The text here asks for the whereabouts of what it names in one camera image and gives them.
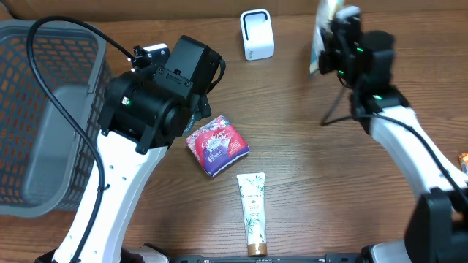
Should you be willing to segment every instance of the wooden table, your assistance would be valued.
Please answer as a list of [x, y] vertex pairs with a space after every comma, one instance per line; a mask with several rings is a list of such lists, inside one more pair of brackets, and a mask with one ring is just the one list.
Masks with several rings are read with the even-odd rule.
[[[373, 13], [365, 30], [396, 35], [394, 83], [429, 136], [456, 163], [468, 151], [467, 11]], [[237, 18], [98, 23], [130, 50], [182, 34], [227, 61], [209, 94], [213, 117], [224, 115], [251, 152], [214, 180], [177, 139], [147, 183], [125, 246], [153, 243], [171, 254], [245, 256], [246, 238], [235, 176], [265, 172], [270, 255], [359, 251], [402, 238], [415, 199], [385, 150], [355, 122], [319, 126], [340, 89], [336, 76], [308, 78], [313, 16], [273, 18], [273, 58], [246, 62]], [[120, 74], [126, 58], [108, 47]], [[344, 100], [335, 116], [347, 115]], [[207, 123], [201, 121], [197, 126]], [[32, 262], [59, 246], [74, 213], [0, 218], [0, 262]]]

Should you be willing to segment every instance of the plastic crate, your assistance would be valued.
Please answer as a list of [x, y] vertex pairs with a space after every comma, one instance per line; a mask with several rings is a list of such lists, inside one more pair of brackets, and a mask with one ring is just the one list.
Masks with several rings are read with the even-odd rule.
[[[0, 214], [20, 217], [76, 210], [94, 163], [29, 68], [32, 23], [0, 23]], [[46, 23], [34, 40], [48, 87], [93, 140], [111, 76], [105, 48], [105, 40], [71, 23]]]

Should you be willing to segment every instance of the gray plastic basket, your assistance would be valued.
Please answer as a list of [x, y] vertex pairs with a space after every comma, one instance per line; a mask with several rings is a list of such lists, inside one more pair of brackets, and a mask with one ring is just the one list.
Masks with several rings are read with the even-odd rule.
[[[94, 158], [45, 98], [26, 59], [33, 22], [0, 23], [0, 215], [76, 210]], [[94, 140], [110, 79], [103, 39], [71, 23], [41, 26], [34, 55], [48, 87]]]

